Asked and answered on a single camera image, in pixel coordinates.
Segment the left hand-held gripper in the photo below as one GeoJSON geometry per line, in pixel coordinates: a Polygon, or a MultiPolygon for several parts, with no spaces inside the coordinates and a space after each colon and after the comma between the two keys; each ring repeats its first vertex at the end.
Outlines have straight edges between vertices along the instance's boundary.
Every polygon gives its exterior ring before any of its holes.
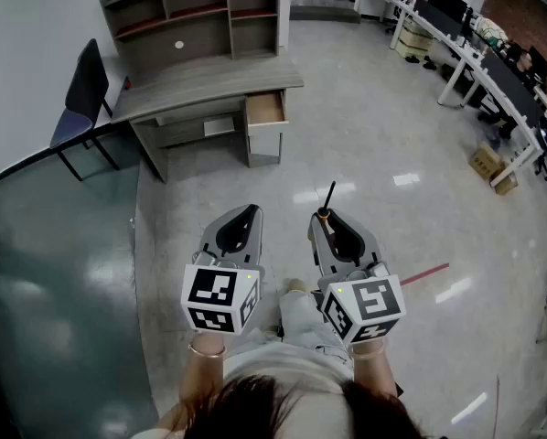
{"type": "Polygon", "coordinates": [[[232,209],[210,223],[203,246],[186,266],[180,304],[198,332],[239,335],[262,299],[263,211],[254,204],[232,209]],[[241,252],[241,259],[215,252],[241,252]]]}

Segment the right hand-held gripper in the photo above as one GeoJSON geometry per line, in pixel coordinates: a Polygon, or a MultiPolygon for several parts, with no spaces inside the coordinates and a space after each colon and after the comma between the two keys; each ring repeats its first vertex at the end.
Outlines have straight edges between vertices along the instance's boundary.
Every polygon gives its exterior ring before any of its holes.
{"type": "Polygon", "coordinates": [[[307,238],[321,273],[317,309],[340,341],[386,337],[406,307],[399,277],[378,261],[373,234],[350,215],[331,210],[311,216],[307,238]]]}

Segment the orange-handled screwdriver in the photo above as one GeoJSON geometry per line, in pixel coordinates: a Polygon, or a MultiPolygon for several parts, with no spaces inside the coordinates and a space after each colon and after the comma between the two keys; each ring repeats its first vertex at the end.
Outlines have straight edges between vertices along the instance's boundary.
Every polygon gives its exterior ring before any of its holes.
{"type": "Polygon", "coordinates": [[[329,206],[329,203],[332,198],[333,192],[335,190],[335,186],[336,186],[336,182],[332,181],[330,184],[329,190],[327,192],[327,196],[325,198],[323,206],[320,207],[316,212],[318,219],[321,223],[321,226],[323,227],[323,229],[328,235],[332,235],[334,233],[334,229],[333,229],[334,211],[329,206]]]}

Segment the wooden desk drawer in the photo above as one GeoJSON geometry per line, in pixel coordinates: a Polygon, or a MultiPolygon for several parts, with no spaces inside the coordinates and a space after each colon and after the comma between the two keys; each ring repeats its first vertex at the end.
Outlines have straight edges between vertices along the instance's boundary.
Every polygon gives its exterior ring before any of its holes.
{"type": "Polygon", "coordinates": [[[284,91],[247,95],[246,117],[250,129],[288,124],[284,105],[284,91]]]}

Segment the person's right forearm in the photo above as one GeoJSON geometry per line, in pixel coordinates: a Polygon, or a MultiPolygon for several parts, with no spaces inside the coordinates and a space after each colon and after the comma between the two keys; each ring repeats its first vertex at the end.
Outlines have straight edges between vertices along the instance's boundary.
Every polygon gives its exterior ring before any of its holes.
{"type": "MultiPolygon", "coordinates": [[[[386,350],[386,342],[383,338],[373,340],[383,341],[386,350]]],[[[397,386],[385,350],[375,359],[363,361],[353,359],[354,381],[373,396],[397,398],[397,386]]]]}

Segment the person's left forearm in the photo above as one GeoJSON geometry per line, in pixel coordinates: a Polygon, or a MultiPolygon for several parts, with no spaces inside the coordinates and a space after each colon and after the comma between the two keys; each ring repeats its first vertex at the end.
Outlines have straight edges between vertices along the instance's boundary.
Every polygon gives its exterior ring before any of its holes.
{"type": "Polygon", "coordinates": [[[177,404],[159,420],[156,429],[185,429],[195,410],[222,390],[225,352],[221,333],[199,332],[192,338],[177,404]]]}

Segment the person's light grey trousers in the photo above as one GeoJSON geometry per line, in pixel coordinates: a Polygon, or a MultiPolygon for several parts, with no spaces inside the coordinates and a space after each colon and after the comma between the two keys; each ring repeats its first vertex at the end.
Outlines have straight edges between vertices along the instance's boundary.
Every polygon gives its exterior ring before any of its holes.
{"type": "Polygon", "coordinates": [[[347,364],[350,357],[334,328],[324,321],[310,293],[290,291],[280,298],[283,342],[347,364]]]}

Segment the red floor tape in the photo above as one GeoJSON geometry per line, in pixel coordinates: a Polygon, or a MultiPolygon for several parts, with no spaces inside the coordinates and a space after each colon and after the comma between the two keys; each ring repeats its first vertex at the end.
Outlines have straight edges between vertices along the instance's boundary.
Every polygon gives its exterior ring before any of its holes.
{"type": "Polygon", "coordinates": [[[405,279],[401,280],[401,286],[405,286],[407,284],[411,284],[411,283],[414,283],[416,281],[422,280],[425,277],[428,277],[428,276],[433,275],[435,273],[441,272],[441,271],[446,270],[448,268],[449,268],[449,263],[448,262],[437,265],[433,268],[430,268],[430,269],[422,271],[422,272],[420,272],[416,275],[413,275],[413,276],[410,276],[408,278],[405,278],[405,279]]]}

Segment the pale pink bangle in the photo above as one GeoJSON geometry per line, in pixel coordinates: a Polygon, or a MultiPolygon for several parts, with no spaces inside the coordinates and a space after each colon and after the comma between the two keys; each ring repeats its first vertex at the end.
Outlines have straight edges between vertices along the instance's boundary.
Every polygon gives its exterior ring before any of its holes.
{"type": "Polygon", "coordinates": [[[363,361],[380,356],[385,350],[385,344],[381,340],[372,340],[366,343],[352,344],[349,349],[354,360],[363,361]]]}

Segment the person's white shirt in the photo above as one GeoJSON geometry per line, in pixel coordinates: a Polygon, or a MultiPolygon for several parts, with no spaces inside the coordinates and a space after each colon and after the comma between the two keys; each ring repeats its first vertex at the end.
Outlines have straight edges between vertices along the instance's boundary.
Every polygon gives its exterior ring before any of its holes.
{"type": "Polygon", "coordinates": [[[304,348],[279,341],[248,343],[227,357],[224,381],[265,376],[284,388],[340,393],[341,385],[354,379],[352,362],[345,351],[330,346],[304,348]]]}

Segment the grey wooden desk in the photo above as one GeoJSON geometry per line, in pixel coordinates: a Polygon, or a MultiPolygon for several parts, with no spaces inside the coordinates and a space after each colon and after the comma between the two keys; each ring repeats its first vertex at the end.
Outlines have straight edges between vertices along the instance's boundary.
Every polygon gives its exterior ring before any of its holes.
{"type": "Polygon", "coordinates": [[[304,85],[286,52],[185,62],[145,75],[130,90],[122,91],[113,122],[130,124],[152,170],[166,181],[167,150],[172,146],[236,133],[245,143],[261,134],[282,135],[288,124],[248,127],[246,96],[284,91],[285,105],[287,91],[304,85]]]}

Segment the printed cardboard box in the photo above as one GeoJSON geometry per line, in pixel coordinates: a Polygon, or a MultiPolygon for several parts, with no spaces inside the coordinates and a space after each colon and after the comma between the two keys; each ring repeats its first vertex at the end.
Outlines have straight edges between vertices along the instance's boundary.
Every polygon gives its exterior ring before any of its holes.
{"type": "Polygon", "coordinates": [[[484,180],[490,182],[504,168],[501,156],[488,143],[482,142],[468,160],[468,164],[484,180]]]}

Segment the plain cardboard box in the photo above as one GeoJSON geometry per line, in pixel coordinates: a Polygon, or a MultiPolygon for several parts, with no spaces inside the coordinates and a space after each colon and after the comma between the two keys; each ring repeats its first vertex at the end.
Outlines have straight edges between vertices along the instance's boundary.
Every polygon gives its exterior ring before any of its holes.
{"type": "Polygon", "coordinates": [[[518,186],[518,179],[514,172],[504,177],[496,186],[494,186],[497,195],[505,196],[512,189],[518,186]]]}

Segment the black chair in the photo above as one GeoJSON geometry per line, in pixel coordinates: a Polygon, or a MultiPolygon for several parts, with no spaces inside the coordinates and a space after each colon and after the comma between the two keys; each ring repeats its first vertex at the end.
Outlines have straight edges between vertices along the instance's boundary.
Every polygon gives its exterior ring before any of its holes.
{"type": "Polygon", "coordinates": [[[109,81],[101,52],[96,39],[92,38],[78,57],[76,69],[66,94],[64,110],[59,117],[49,144],[49,149],[59,157],[71,174],[80,182],[82,177],[63,154],[70,144],[79,142],[88,149],[86,141],[90,139],[110,166],[115,170],[119,169],[94,134],[101,108],[110,117],[113,116],[105,99],[108,89],[109,81]]]}

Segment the stack of pale cartons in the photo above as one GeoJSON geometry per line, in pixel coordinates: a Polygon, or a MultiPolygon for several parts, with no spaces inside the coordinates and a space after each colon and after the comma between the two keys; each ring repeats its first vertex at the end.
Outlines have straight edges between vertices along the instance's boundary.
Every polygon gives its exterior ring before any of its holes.
{"type": "Polygon", "coordinates": [[[413,21],[406,21],[398,36],[395,51],[404,59],[424,59],[433,43],[433,36],[413,21]]]}

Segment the long white office desk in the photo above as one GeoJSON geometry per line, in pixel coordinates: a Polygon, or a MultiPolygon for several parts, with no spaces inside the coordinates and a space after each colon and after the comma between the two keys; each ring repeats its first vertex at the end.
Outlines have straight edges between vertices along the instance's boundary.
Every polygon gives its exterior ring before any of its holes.
{"type": "Polygon", "coordinates": [[[394,5],[401,9],[400,16],[398,18],[396,29],[391,40],[391,48],[395,48],[398,36],[402,30],[402,26],[407,17],[410,17],[415,21],[419,26],[421,26],[426,31],[430,32],[434,38],[438,41],[446,44],[450,49],[452,49],[457,56],[460,58],[459,63],[457,64],[453,75],[451,76],[448,83],[445,85],[444,90],[442,91],[437,102],[443,104],[450,92],[452,92],[457,79],[463,73],[466,68],[470,68],[473,71],[474,82],[471,86],[471,89],[461,102],[462,105],[466,105],[471,96],[474,94],[474,91],[477,87],[484,87],[498,102],[502,110],[513,118],[522,131],[522,134],[525,136],[528,141],[528,146],[514,158],[505,169],[503,169],[499,175],[493,178],[490,181],[492,187],[496,186],[504,177],[509,175],[512,172],[515,172],[519,168],[523,168],[533,164],[533,162],[540,157],[543,153],[547,152],[547,145],[540,143],[544,139],[544,135],[539,132],[538,126],[529,127],[526,123],[526,117],[521,116],[520,113],[516,110],[507,96],[499,89],[497,84],[489,77],[488,72],[481,68],[481,61],[486,55],[479,52],[477,49],[469,46],[468,44],[462,44],[460,42],[459,36],[457,40],[451,40],[448,36],[445,36],[443,33],[438,31],[435,27],[430,25],[425,19],[419,17],[414,11],[414,4],[409,4],[403,0],[381,0],[385,5],[394,5]]]}

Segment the black desk partition panel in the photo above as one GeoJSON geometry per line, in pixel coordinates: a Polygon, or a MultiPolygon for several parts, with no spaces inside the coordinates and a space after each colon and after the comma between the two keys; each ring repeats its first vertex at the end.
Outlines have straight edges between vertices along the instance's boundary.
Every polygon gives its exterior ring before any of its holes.
{"type": "Polygon", "coordinates": [[[460,35],[461,24],[457,23],[453,18],[434,7],[426,0],[416,0],[413,11],[445,36],[448,36],[451,40],[457,40],[460,35]]]}
{"type": "Polygon", "coordinates": [[[536,127],[543,117],[543,109],[510,68],[492,52],[486,53],[481,61],[481,68],[488,72],[489,77],[520,115],[526,117],[527,125],[531,128],[536,127]]]}

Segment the grey door step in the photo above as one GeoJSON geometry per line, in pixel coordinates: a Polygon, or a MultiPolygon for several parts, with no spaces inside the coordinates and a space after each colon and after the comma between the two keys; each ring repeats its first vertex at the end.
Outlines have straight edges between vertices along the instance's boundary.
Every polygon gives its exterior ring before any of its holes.
{"type": "Polygon", "coordinates": [[[291,0],[290,19],[359,24],[361,16],[349,0],[291,0]]]}

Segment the patterned white cloth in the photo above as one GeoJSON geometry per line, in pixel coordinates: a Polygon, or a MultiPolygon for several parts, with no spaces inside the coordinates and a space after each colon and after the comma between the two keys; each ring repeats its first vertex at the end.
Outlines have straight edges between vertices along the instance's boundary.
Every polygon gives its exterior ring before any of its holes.
{"type": "Polygon", "coordinates": [[[509,40],[505,31],[499,25],[484,16],[477,19],[476,33],[493,48],[501,48],[509,40]]]}

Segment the black computer monitor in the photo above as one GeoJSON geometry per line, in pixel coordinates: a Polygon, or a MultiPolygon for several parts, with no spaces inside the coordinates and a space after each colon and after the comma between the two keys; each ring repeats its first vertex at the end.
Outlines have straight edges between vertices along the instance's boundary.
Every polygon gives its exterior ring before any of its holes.
{"type": "Polygon", "coordinates": [[[539,80],[541,84],[545,83],[547,81],[546,58],[534,46],[530,47],[529,54],[531,56],[531,71],[534,78],[539,80]]]}
{"type": "Polygon", "coordinates": [[[467,3],[464,0],[428,0],[428,3],[461,24],[464,20],[467,3]]]}

